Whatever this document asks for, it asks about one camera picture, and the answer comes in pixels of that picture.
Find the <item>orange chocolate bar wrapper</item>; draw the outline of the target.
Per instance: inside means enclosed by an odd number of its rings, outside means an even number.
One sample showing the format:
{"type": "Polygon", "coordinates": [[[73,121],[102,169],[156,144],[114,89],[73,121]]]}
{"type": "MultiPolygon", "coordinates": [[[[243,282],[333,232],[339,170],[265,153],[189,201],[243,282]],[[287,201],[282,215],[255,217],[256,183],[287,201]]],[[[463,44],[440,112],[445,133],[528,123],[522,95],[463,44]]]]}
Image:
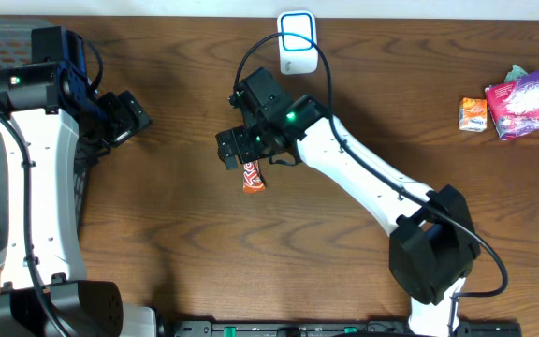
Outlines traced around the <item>orange chocolate bar wrapper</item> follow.
{"type": "Polygon", "coordinates": [[[243,165],[242,181],[242,191],[244,193],[254,194],[266,190],[258,160],[243,165]]]}

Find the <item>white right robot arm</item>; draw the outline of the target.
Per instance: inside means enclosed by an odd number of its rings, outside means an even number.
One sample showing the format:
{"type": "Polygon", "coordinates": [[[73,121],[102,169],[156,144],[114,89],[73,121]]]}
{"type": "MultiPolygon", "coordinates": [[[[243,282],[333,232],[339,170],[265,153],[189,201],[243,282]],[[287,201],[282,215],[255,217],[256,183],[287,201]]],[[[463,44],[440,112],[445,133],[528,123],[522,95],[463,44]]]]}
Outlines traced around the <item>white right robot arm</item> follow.
{"type": "Polygon", "coordinates": [[[411,298],[412,333],[449,336],[459,326],[457,295],[480,254],[465,197],[435,191],[392,168],[356,140],[310,95],[284,91],[267,69],[236,84],[230,104],[243,124],[217,134],[228,169],[290,153],[329,177],[361,204],[389,239],[388,267],[411,298]]]}

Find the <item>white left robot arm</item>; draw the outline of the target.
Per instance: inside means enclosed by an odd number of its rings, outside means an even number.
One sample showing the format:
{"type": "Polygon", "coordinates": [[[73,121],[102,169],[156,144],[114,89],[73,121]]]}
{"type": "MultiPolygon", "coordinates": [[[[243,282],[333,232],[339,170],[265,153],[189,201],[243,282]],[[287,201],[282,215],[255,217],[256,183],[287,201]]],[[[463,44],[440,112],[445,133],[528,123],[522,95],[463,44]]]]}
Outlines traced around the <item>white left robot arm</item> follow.
{"type": "Polygon", "coordinates": [[[92,281],[82,257],[74,174],[146,129],[129,92],[97,92],[91,44],[62,26],[34,29],[31,61],[0,69],[8,235],[0,275],[0,336],[161,336],[152,307],[124,303],[92,281]]]}

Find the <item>small orange snack pack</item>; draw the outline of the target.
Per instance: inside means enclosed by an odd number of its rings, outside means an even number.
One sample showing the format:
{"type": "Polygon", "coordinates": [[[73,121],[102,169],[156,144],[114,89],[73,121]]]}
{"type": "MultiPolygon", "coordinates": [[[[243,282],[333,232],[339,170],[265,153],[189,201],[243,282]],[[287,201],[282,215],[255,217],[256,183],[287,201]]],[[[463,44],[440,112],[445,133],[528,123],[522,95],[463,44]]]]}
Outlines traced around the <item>small orange snack pack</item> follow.
{"type": "Polygon", "coordinates": [[[459,130],[483,132],[487,129],[488,103],[486,99],[463,97],[459,103],[459,130]]]}

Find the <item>red purple noodle packet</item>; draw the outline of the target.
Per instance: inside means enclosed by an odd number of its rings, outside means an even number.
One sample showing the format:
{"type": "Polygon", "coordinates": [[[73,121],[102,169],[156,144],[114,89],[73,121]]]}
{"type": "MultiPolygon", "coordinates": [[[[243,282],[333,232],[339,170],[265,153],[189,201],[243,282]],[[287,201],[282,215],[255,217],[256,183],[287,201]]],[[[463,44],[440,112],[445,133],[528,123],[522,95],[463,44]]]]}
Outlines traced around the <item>red purple noodle packet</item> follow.
{"type": "Polygon", "coordinates": [[[501,140],[539,130],[539,70],[513,81],[491,85],[485,96],[501,140]]]}

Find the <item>teal snack wrapper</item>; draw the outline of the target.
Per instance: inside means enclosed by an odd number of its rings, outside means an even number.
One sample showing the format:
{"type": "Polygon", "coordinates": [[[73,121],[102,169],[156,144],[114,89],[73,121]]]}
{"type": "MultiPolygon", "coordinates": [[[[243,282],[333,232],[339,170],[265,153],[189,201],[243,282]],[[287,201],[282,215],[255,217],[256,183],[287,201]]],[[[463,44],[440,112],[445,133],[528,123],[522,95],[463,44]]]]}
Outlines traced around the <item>teal snack wrapper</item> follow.
{"type": "Polygon", "coordinates": [[[521,66],[512,65],[511,70],[506,74],[504,82],[515,81],[528,74],[521,66]]]}

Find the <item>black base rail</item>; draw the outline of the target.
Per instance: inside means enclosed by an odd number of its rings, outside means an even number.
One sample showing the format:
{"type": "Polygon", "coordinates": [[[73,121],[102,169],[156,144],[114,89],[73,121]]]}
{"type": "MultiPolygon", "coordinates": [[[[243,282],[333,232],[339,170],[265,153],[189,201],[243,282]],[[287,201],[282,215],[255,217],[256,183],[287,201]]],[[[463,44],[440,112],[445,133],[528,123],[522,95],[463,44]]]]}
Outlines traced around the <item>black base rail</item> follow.
{"type": "MultiPolygon", "coordinates": [[[[238,323],[203,320],[166,323],[158,329],[165,337],[413,337],[415,333],[403,321],[346,323],[238,323]]],[[[454,336],[521,337],[518,323],[473,323],[461,321],[454,336]]]]}

